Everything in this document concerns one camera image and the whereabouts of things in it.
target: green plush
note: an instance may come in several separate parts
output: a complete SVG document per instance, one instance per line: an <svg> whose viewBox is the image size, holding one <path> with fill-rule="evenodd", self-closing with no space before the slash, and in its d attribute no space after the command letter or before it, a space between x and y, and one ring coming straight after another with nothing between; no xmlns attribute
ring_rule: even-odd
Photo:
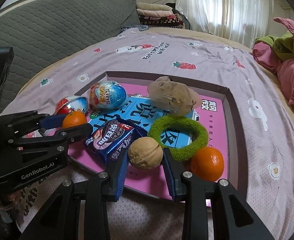
<svg viewBox="0 0 294 240"><path fill-rule="evenodd" d="M170 148L171 155L176 161L189 160L198 149L205 147L208 143L208 133L205 127L199 122L183 116L165 115L156 119L148 132L148 136L154 138L162 148L165 148L167 146L161 142L160 135L168 129L192 133L196 136L196 139L188 146Z"/></svg>

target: curtain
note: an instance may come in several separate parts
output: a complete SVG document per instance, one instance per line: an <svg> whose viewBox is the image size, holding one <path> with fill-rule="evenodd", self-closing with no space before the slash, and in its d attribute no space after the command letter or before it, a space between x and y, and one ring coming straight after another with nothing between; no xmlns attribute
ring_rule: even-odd
<svg viewBox="0 0 294 240"><path fill-rule="evenodd" d="M211 33L251 48L268 34L274 0L177 0L194 31Z"/></svg>

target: orange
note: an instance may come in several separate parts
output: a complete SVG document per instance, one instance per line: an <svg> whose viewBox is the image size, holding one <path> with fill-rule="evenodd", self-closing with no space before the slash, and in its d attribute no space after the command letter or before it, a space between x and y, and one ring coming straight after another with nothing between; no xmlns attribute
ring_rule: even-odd
<svg viewBox="0 0 294 240"><path fill-rule="evenodd" d="M82 112L73 111L63 120L62 128L69 128L87 123L87 118Z"/></svg>
<svg viewBox="0 0 294 240"><path fill-rule="evenodd" d="M223 170L223 155L215 148L201 148L191 158L191 172L203 180L216 181Z"/></svg>

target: gray headboard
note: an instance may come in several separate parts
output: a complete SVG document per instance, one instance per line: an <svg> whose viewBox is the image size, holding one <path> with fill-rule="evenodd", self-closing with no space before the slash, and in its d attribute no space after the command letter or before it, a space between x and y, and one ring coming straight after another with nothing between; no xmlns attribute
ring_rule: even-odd
<svg viewBox="0 0 294 240"><path fill-rule="evenodd" d="M0 17L0 47L14 48L0 111L36 73L92 44L140 25L136 0L36 0Z"/></svg>

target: beige stuffed toy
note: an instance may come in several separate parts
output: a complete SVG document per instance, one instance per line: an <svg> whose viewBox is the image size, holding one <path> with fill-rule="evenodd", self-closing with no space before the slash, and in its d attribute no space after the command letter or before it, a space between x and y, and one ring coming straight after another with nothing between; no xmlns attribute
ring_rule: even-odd
<svg viewBox="0 0 294 240"><path fill-rule="evenodd" d="M200 96L185 84L173 82L169 77L156 79L147 87L150 99L160 109L169 109L170 114L184 116L201 105Z"/></svg>

